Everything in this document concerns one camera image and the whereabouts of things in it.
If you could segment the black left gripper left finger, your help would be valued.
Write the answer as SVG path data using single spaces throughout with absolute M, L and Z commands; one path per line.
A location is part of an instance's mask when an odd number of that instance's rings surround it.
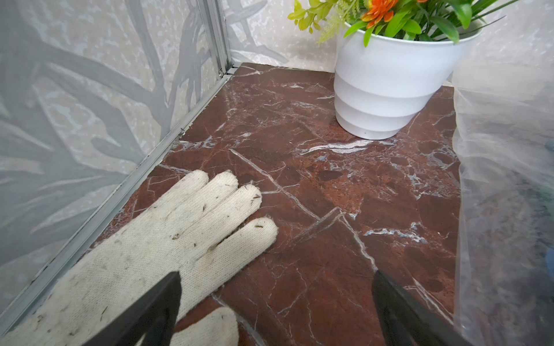
M 169 345 L 182 294 L 180 273 L 168 273 L 86 345 Z

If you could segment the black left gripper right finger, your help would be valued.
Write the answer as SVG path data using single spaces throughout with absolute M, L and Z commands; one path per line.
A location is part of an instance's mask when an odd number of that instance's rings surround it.
M 380 270 L 372 281 L 372 297 L 387 345 L 470 344 Z

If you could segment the clear vacuum bag blue zipper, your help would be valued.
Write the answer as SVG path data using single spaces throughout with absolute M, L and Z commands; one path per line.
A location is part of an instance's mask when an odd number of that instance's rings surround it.
M 553 3 L 498 7 L 452 77 L 454 324 L 474 345 L 552 345 Z

